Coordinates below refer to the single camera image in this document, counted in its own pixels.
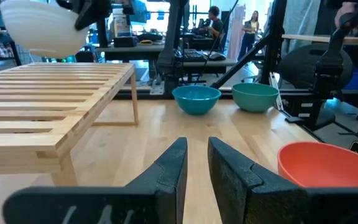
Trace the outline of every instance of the cable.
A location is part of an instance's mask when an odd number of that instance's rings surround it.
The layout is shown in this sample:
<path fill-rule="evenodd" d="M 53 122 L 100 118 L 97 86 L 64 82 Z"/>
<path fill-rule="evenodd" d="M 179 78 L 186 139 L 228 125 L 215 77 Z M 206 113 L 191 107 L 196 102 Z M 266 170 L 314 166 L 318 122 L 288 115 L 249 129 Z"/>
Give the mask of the cable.
<path fill-rule="evenodd" d="M 221 30 L 219 31 L 219 34 L 218 34 L 217 38 L 216 38 L 215 41 L 213 42 L 212 47 L 211 47 L 211 50 L 209 51 L 209 54 L 208 54 L 208 56 L 207 56 L 207 58 L 206 58 L 206 61 L 205 61 L 204 65 L 203 65 L 203 67 L 202 67 L 201 70 L 200 70 L 200 71 L 201 71 L 200 75 L 203 74 L 203 70 L 204 70 L 206 64 L 208 63 L 208 60 L 209 60 L 209 58 L 210 58 L 210 56 L 211 56 L 211 54 L 212 54 L 212 51 L 214 50 L 214 46 L 215 46 L 216 42 L 218 41 L 219 36 L 221 35 L 221 33 L 222 33 L 223 29 L 224 29 L 224 26 L 225 26 L 226 22 L 229 20 L 230 15 L 231 15 L 231 12 L 234 10 L 234 8 L 236 7 L 236 5 L 237 5 L 238 2 L 239 2 L 239 0 L 236 0 L 236 2 L 234 3 L 233 7 L 232 7 L 231 10 L 229 11 L 229 14 L 228 14 L 228 15 L 226 16 L 226 18 L 224 19 L 223 26 L 222 26 Z"/>

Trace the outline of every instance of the orange bowl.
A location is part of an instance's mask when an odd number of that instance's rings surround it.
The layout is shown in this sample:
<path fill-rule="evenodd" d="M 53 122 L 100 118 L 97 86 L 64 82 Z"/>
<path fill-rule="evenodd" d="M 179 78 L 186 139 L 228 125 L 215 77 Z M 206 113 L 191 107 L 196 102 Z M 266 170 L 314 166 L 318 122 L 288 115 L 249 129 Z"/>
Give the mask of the orange bowl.
<path fill-rule="evenodd" d="M 319 142 L 296 142 L 278 152 L 278 173 L 301 187 L 358 187 L 358 154 Z"/>

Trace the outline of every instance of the white container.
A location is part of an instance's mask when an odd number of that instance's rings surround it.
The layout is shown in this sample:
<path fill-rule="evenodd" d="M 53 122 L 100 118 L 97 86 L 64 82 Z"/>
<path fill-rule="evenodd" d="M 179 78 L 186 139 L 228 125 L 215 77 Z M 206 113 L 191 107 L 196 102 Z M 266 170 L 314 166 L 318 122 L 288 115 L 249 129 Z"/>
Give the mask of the white container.
<path fill-rule="evenodd" d="M 76 54 L 86 42 L 89 27 L 74 28 L 77 13 L 30 0 L 7 0 L 1 14 L 9 35 L 32 54 L 65 58 Z"/>

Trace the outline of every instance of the wooden table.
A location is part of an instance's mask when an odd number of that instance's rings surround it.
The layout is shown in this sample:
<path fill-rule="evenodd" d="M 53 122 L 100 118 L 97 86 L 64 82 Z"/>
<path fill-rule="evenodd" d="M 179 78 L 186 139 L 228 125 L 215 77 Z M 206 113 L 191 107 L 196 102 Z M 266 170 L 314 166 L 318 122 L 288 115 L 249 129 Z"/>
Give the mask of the wooden table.
<path fill-rule="evenodd" d="M 131 77 L 134 121 L 94 123 Z M 92 125 L 138 123 L 134 65 L 33 63 L 0 72 L 0 174 L 77 185 L 70 151 Z"/>
<path fill-rule="evenodd" d="M 220 100 L 206 116 L 190 116 L 173 101 L 141 100 L 136 127 L 92 127 L 71 150 L 80 186 L 124 186 L 148 168 L 177 138 L 188 139 L 184 223 L 221 223 L 209 178 L 208 137 L 215 136 L 277 171 L 278 150 L 294 141 L 316 141 L 275 109 L 264 114 L 239 110 Z M 130 101 L 113 101 L 97 121 L 131 119 Z M 0 175 L 0 206 L 13 191 L 51 185 L 47 175 Z"/>
<path fill-rule="evenodd" d="M 296 35 L 296 34 L 283 34 L 282 38 L 285 39 L 285 52 L 290 51 L 291 40 L 305 40 L 321 43 L 329 43 L 330 36 L 314 36 L 314 35 Z M 358 45 L 358 37 L 345 37 L 344 45 Z"/>

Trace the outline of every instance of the blue bowl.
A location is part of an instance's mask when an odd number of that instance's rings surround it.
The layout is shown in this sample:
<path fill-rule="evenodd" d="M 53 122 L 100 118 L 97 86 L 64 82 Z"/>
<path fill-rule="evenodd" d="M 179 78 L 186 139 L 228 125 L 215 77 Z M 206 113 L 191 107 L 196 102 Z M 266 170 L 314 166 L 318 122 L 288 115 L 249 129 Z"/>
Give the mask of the blue bowl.
<path fill-rule="evenodd" d="M 278 89 L 270 85 L 240 83 L 232 88 L 233 100 L 243 110 L 263 113 L 274 105 L 279 94 Z"/>
<path fill-rule="evenodd" d="M 218 101 L 222 93 L 206 86 L 182 86 L 172 91 L 179 107 L 190 115 L 206 114 Z"/>

